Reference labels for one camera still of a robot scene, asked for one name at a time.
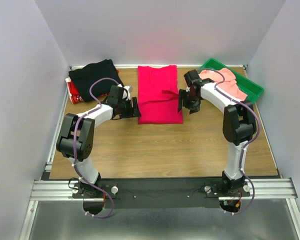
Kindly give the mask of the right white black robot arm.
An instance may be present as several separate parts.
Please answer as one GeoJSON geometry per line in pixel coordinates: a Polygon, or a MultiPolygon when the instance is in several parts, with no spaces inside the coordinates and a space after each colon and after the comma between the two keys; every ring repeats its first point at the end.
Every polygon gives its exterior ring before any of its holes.
{"type": "Polygon", "coordinates": [[[251,101],[227,94],[212,79],[200,78],[196,70],[185,73],[184,79],[187,89],[178,93],[178,111],[187,108],[190,114],[197,113],[201,100],[207,100],[223,113],[222,133],[228,142],[228,155],[219,190],[231,196],[245,186],[247,150],[260,134],[260,120],[251,101]]]}

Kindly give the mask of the magenta t shirt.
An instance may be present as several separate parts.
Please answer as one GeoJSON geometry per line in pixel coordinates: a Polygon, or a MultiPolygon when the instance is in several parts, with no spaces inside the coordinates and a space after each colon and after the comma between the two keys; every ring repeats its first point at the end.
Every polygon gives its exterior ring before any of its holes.
{"type": "Polygon", "coordinates": [[[139,66],[138,107],[144,124],[182,124],[183,114],[178,111],[179,89],[176,65],[161,68],[139,66]]]}

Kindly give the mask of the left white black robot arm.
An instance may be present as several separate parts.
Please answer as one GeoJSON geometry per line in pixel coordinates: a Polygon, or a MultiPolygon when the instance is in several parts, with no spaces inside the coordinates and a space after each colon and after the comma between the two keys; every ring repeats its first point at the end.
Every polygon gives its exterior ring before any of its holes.
{"type": "Polygon", "coordinates": [[[104,101],[78,114],[67,113],[63,119],[56,142],[56,150],[67,158],[78,174],[77,183],[69,186],[74,195],[87,198],[106,197],[101,189],[115,198],[119,191],[116,185],[101,183],[101,174],[93,164],[95,128],[110,120],[138,118],[141,116],[136,97],[131,96],[132,87],[113,85],[104,101]]]}

